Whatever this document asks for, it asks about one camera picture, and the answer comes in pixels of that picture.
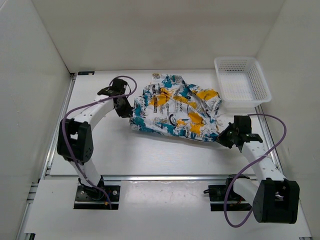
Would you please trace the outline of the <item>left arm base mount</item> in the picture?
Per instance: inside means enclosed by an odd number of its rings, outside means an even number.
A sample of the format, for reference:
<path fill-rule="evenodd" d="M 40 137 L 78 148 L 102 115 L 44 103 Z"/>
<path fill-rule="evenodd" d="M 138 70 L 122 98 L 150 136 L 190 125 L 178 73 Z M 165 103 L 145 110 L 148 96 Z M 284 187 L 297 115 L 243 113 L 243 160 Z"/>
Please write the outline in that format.
<path fill-rule="evenodd" d="M 94 187 L 78 183 L 73 208 L 76 210 L 118 210 L 120 202 L 120 185 L 104 185 L 106 195 Z"/>

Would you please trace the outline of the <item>patterned white shorts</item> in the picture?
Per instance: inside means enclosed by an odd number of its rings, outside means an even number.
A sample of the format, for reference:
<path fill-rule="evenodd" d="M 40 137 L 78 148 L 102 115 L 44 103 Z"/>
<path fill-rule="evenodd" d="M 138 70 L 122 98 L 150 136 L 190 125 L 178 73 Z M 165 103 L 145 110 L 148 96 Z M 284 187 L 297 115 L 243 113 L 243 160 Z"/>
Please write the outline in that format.
<path fill-rule="evenodd" d="M 133 130 L 215 142 L 222 122 L 222 99 L 213 88 L 187 83 L 181 75 L 152 75 L 142 95 L 134 99 L 130 126 Z"/>

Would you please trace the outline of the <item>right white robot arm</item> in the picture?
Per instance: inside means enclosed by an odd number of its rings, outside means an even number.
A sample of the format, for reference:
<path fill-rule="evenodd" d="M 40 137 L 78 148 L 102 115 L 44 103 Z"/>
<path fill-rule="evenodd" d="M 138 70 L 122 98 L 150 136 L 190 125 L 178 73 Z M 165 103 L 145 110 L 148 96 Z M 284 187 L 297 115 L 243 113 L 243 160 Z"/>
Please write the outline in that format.
<path fill-rule="evenodd" d="M 269 157 L 275 147 L 265 150 L 263 140 L 252 132 L 251 115 L 236 115 L 233 122 L 216 138 L 224 147 L 236 146 L 247 159 L 248 165 L 241 169 L 225 186 L 223 213 L 227 223 L 233 228 L 242 227 L 249 219 L 233 224 L 228 218 L 228 198 L 236 200 L 240 196 L 247 201 L 258 223 L 295 224 L 298 218 L 300 186 L 287 179 Z"/>

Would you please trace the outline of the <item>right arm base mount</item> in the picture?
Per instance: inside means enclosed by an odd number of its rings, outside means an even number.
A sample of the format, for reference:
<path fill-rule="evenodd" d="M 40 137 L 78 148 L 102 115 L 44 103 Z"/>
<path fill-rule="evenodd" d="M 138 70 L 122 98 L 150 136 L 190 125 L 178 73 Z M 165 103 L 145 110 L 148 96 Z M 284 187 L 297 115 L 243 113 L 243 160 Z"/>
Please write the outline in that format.
<path fill-rule="evenodd" d="M 212 212 L 222 212 L 224 210 L 224 200 L 227 196 L 226 210 L 231 212 L 248 212 L 252 209 L 253 200 L 258 190 L 259 182 L 248 175 L 240 175 L 234 182 L 227 195 L 235 175 L 229 175 L 224 182 L 214 181 L 208 185 L 208 189 L 203 191 L 209 197 L 210 210 Z"/>

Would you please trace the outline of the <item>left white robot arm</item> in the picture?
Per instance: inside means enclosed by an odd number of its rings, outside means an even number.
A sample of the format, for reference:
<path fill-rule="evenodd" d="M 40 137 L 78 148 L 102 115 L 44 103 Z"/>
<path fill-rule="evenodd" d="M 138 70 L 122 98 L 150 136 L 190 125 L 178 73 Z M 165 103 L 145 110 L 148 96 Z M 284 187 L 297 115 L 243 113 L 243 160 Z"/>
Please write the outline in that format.
<path fill-rule="evenodd" d="M 83 191 L 95 201 L 110 201 L 104 179 L 93 163 L 93 130 L 109 112 L 115 111 L 121 118 L 130 118 L 133 107 L 128 97 L 135 89 L 120 75 L 107 87 L 98 91 L 93 102 L 69 110 L 59 124 L 57 153 L 69 162 L 79 176 Z"/>

